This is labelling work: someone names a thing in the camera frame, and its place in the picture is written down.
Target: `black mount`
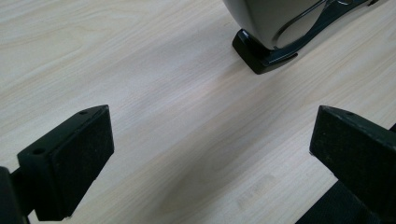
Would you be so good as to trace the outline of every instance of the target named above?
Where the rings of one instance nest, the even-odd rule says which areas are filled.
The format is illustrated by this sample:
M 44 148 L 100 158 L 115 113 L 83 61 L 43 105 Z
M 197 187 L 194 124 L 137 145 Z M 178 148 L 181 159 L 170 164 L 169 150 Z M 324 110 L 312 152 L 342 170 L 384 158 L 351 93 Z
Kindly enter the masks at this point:
M 308 33 L 285 48 L 269 50 L 244 29 L 236 34 L 233 39 L 233 47 L 257 75 L 272 71 L 297 57 L 297 51 L 331 23 L 367 1 L 354 0 L 349 5 L 343 5 L 337 1 L 329 0 L 318 20 Z M 372 0 L 368 6 L 377 1 Z

